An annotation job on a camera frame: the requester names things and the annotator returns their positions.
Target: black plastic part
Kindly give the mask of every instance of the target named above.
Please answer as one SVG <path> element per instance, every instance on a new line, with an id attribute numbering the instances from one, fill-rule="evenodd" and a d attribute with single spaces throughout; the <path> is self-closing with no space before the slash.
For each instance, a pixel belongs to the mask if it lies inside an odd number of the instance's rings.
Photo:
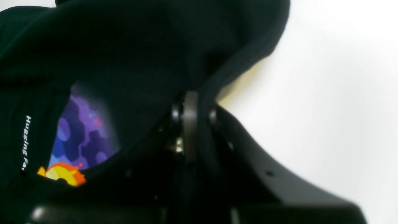
<path id="1" fill-rule="evenodd" d="M 31 216 L 31 223 L 46 224 L 164 224 L 164 207 L 98 206 L 96 204 L 42 204 Z"/>
<path id="2" fill-rule="evenodd" d="M 241 162 L 242 168 L 249 168 L 263 189 L 276 199 L 274 202 L 268 200 L 249 204 L 247 201 L 246 204 L 236 205 L 231 210 L 235 222 L 366 223 L 357 205 L 310 184 L 284 168 L 256 143 L 233 115 L 221 107 L 217 108 L 217 120 L 215 130 L 228 141 L 235 159 Z"/>

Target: screw hole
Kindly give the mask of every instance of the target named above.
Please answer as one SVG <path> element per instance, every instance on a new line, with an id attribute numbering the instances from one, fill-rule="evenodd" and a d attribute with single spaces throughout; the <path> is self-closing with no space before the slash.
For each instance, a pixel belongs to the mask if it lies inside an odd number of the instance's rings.
<path id="1" fill-rule="evenodd" d="M 267 176 L 270 176 L 270 177 L 273 177 L 273 176 L 275 175 L 273 172 L 268 171 L 268 170 L 265 172 L 265 174 L 266 174 Z"/>

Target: purple graphic print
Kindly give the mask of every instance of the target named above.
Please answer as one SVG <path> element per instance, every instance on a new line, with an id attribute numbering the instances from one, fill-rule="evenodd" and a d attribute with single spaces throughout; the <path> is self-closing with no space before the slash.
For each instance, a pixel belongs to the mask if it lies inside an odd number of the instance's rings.
<path id="1" fill-rule="evenodd" d="M 79 170 L 94 167 L 109 159 L 117 148 L 109 139 L 104 113 L 96 103 L 72 92 L 58 122 L 57 137 L 51 155 L 51 167 L 63 162 Z"/>

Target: metal bracket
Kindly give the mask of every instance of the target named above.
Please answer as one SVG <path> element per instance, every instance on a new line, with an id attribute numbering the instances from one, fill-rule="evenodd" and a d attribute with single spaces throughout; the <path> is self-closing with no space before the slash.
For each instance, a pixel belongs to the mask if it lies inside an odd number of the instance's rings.
<path id="1" fill-rule="evenodd" d="M 172 107 L 172 120 L 181 130 L 176 139 L 175 152 L 184 155 L 186 165 L 196 161 L 198 93 L 188 91 L 184 97 Z"/>

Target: black hoodie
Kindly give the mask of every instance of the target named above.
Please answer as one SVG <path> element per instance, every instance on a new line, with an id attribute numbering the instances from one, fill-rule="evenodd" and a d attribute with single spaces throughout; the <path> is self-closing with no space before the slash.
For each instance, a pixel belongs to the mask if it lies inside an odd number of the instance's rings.
<path id="1" fill-rule="evenodd" d="M 69 0 L 0 12 L 0 223 L 23 223 L 69 188 L 55 180 L 78 186 L 111 167 L 188 90 L 199 94 L 198 158 L 222 179 L 207 116 L 222 87 L 272 53 L 288 14 L 289 0 Z"/>

